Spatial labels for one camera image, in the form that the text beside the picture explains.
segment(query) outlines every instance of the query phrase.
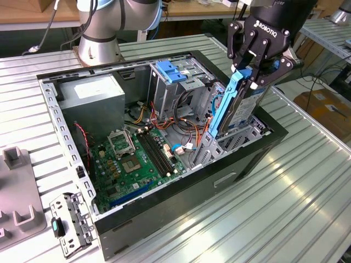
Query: red wire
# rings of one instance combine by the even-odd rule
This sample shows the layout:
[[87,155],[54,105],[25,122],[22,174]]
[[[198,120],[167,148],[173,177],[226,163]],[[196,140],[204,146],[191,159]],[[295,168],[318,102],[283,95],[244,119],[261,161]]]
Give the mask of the red wire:
[[84,140],[86,141],[87,156],[88,156],[88,168],[89,168],[90,157],[89,157],[89,145],[88,145],[87,135],[86,135],[86,132],[83,130],[83,128],[78,123],[75,123],[75,126],[77,126],[79,128],[79,130],[81,130],[81,132],[84,136]]

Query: green circuit board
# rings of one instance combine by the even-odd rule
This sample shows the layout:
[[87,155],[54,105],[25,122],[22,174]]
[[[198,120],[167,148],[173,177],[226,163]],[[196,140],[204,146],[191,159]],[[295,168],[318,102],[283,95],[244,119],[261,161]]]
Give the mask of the green circuit board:
[[[160,142],[160,145],[166,144],[158,130],[153,129],[149,134],[155,141]],[[114,206],[113,204],[131,199],[128,195],[134,195],[132,197],[134,198],[186,172],[181,161],[174,157],[173,162],[169,159],[168,161],[176,173],[172,173],[170,176],[161,176],[137,136],[131,134],[130,137],[135,147],[133,155],[123,155],[121,158],[116,158],[107,138],[102,144],[90,148],[96,176],[93,181],[97,193],[95,202],[101,213],[110,210]],[[115,145],[115,149],[118,150],[128,146],[124,136],[115,137],[111,141]]]

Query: yellow wire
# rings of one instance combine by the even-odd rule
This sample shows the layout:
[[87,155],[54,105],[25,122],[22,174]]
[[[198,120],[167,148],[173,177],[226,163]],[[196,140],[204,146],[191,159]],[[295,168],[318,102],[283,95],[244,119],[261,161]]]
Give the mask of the yellow wire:
[[133,123],[138,124],[139,122],[141,122],[141,120],[143,119],[143,113],[144,113],[144,108],[141,108],[141,112],[140,112],[139,118]]

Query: ram slot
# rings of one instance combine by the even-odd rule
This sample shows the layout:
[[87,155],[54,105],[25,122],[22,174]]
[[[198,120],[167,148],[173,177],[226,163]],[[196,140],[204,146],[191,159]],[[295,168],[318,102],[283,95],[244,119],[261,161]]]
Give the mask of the ram slot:
[[138,139],[162,177],[172,171],[171,165],[149,134],[138,135]]
[[156,154],[159,156],[162,165],[167,169],[167,171],[170,173],[172,171],[172,167],[169,164],[166,156],[163,154],[163,152],[159,149],[158,145],[156,144],[155,140],[148,135],[146,137],[146,140],[148,141],[148,143],[155,149]]

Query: motherboard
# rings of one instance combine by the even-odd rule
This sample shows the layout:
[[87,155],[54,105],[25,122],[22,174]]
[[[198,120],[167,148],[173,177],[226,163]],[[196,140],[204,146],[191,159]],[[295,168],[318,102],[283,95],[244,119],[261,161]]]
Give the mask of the motherboard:
[[131,135],[125,130],[112,138],[109,136],[90,151],[95,172],[95,202],[101,213],[186,172],[157,129]]

